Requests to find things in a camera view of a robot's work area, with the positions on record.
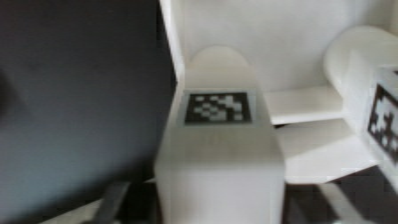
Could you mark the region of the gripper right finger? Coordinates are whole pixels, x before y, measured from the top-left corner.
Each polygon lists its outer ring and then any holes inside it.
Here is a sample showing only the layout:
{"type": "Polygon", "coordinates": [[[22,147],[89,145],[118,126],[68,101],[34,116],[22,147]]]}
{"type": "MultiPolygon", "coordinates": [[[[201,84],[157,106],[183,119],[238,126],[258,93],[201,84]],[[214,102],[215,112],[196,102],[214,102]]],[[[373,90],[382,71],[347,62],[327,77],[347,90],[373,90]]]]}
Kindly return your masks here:
{"type": "Polygon", "coordinates": [[[333,224],[373,224],[373,222],[365,219],[338,185],[334,183],[325,183],[318,185],[318,188],[338,215],[338,220],[333,224]]]}

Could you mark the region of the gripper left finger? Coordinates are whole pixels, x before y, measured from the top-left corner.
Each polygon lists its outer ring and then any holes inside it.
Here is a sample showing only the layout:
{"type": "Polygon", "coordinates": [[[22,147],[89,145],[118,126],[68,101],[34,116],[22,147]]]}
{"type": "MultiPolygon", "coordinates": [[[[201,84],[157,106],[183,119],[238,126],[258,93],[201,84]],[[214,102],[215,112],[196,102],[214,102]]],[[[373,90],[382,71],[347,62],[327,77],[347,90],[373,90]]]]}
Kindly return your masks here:
{"type": "Polygon", "coordinates": [[[128,182],[116,182],[105,191],[103,198],[68,211],[41,224],[121,224],[118,215],[128,188],[128,182]]]}

